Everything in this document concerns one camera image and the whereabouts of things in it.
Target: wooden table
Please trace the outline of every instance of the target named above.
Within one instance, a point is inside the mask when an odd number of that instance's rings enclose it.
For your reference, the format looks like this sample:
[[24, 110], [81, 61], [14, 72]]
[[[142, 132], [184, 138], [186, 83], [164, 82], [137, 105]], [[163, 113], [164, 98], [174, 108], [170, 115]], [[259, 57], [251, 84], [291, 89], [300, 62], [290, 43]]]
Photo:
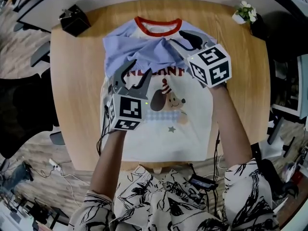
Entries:
[[[94, 170], [100, 136], [100, 92], [104, 79], [102, 38], [136, 16], [171, 21], [181, 18], [202, 29], [231, 56], [228, 89], [251, 144], [265, 139], [270, 112], [270, 72], [265, 42], [250, 35], [248, 25], [232, 20], [234, 9], [198, 0], [140, 0], [87, 13], [92, 25], [75, 38], [56, 26], [51, 32], [51, 82], [67, 150], [77, 170]], [[215, 116], [208, 145], [213, 157], [218, 132]], [[139, 162], [122, 162], [133, 169]], [[166, 167], [179, 162], [142, 163]]]

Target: t-shirt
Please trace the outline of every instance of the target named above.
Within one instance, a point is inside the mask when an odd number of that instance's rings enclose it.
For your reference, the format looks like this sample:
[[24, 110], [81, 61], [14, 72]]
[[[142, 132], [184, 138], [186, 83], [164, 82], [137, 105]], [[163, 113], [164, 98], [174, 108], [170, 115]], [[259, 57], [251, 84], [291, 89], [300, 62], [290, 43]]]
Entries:
[[[187, 66], [166, 41], [173, 38], [191, 48], [179, 34], [179, 30], [186, 29], [202, 32], [180, 19], [161, 23], [137, 17], [103, 39], [107, 76], [132, 59], [137, 61], [135, 70], [125, 76], [127, 88], [137, 85], [149, 67], [153, 72], [147, 92], [146, 119], [134, 131], [128, 131], [124, 141], [124, 161], [206, 159], [212, 123], [212, 96], [208, 88], [203, 88], [187, 73]], [[107, 96], [107, 89], [106, 79], [102, 101]]]
[[179, 54], [168, 43], [168, 39], [176, 39], [191, 49], [189, 41], [179, 31], [192, 30], [206, 34], [214, 43], [216, 39], [188, 22], [176, 19], [170, 22], [156, 22], [136, 17], [128, 21], [103, 38], [105, 47], [105, 73], [111, 77], [125, 62], [137, 59], [133, 70], [143, 73], [149, 68], [155, 73], [158, 70], [177, 66], [187, 69]]

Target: white pot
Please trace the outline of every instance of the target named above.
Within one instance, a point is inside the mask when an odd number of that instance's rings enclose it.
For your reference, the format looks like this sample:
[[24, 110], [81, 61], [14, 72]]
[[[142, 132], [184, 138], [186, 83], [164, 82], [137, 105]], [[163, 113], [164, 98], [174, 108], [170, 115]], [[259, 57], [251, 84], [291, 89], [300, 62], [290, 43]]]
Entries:
[[237, 23], [237, 24], [244, 24], [246, 21], [239, 15], [234, 13], [232, 16], [232, 19]]

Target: person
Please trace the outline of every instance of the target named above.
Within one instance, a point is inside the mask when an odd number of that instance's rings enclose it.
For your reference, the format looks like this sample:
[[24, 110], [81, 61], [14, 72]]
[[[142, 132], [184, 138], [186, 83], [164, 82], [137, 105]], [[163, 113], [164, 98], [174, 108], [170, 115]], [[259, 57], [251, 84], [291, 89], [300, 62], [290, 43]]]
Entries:
[[126, 131], [109, 135], [90, 190], [69, 222], [70, 231], [278, 230], [269, 183], [260, 174], [246, 132], [223, 85], [213, 96], [224, 157], [224, 218], [206, 211], [203, 196], [175, 170], [157, 179], [139, 166], [117, 185]]

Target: red and white hat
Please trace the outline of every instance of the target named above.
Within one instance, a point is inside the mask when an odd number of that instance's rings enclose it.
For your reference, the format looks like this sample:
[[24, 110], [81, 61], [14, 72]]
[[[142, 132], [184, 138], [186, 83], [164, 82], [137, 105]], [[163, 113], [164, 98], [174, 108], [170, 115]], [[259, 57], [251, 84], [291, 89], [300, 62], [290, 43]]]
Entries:
[[171, 88], [170, 86], [167, 84], [167, 80], [164, 78], [163, 79], [163, 89], [162, 89], [162, 94], [168, 94], [169, 92], [171, 92]]

